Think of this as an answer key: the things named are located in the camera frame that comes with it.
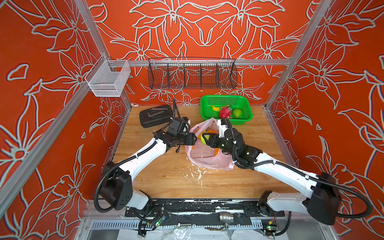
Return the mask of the pink plastic bag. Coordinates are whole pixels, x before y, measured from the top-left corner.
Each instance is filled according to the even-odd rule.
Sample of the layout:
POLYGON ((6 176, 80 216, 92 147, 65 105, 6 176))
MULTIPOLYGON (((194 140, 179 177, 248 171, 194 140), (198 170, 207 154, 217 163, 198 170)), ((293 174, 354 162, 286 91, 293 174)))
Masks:
POLYGON ((235 165, 230 155, 224 154, 220 149, 210 148, 201 141, 201 135, 206 130, 214 130, 218 134, 218 121, 211 118, 191 128, 190 133, 194 133, 198 140, 194 146, 185 147, 188 159, 199 167, 212 170, 232 170, 235 165))

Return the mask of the pink dragon fruit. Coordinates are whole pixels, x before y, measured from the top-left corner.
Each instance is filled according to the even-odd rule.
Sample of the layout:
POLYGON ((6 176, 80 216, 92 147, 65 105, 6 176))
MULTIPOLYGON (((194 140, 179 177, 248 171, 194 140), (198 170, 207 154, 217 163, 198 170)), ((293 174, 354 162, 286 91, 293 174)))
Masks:
POLYGON ((232 115, 232 109, 230 107, 222 107, 219 112, 220 119, 230 119, 232 115))

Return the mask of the green round fruit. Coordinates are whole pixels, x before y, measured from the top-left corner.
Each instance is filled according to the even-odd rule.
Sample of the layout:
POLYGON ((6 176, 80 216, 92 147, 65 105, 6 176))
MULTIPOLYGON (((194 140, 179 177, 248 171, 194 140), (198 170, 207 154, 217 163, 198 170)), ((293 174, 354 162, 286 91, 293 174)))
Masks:
POLYGON ((234 109, 234 110, 232 110, 233 118, 240 119, 242 117, 242 115, 243 115, 243 112, 242 112, 241 109, 234 109))

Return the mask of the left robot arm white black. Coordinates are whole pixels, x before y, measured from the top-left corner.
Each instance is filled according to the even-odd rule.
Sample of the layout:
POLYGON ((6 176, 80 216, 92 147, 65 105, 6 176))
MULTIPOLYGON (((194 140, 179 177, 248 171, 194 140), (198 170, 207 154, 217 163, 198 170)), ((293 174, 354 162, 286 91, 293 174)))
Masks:
POLYGON ((119 163, 105 166, 94 195, 95 209, 100 213, 121 210, 124 207, 143 211, 149 207, 150 197, 133 189, 133 181, 156 158, 169 149, 193 146, 198 138, 194 133, 172 136, 154 133, 154 137, 142 149, 119 163))

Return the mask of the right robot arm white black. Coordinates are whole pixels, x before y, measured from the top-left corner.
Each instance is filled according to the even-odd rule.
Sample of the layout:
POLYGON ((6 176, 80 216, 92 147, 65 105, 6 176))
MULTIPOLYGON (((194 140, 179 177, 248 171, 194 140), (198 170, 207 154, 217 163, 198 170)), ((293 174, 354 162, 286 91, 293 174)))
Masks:
POLYGON ((309 173, 278 161, 260 149, 245 144, 242 134, 238 132, 226 130, 222 136, 205 132, 201 134, 201 141, 208 147, 231 155, 238 168, 269 175, 297 190, 296 194, 287 195, 269 191, 265 198, 269 210, 307 213, 325 225, 334 225, 337 218, 361 219, 373 212, 373 206, 366 197, 336 184, 331 175, 309 173), (362 200, 366 209, 357 214, 340 213, 341 192, 362 200))

